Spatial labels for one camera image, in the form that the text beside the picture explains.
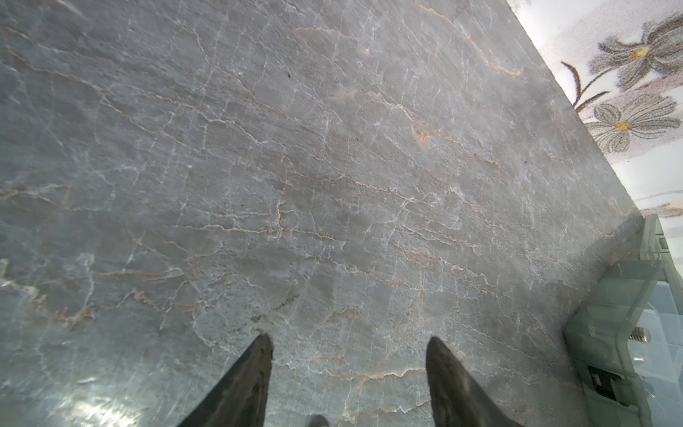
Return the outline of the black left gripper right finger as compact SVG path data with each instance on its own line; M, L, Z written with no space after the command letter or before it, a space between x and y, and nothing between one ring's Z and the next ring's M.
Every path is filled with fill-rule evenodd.
M437 336L428 342L425 368L436 426L520 426L499 409Z

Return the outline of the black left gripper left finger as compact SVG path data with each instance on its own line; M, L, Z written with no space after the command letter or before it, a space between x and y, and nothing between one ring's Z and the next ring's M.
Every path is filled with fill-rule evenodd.
M272 339L260 334L180 425L262 427L272 359Z

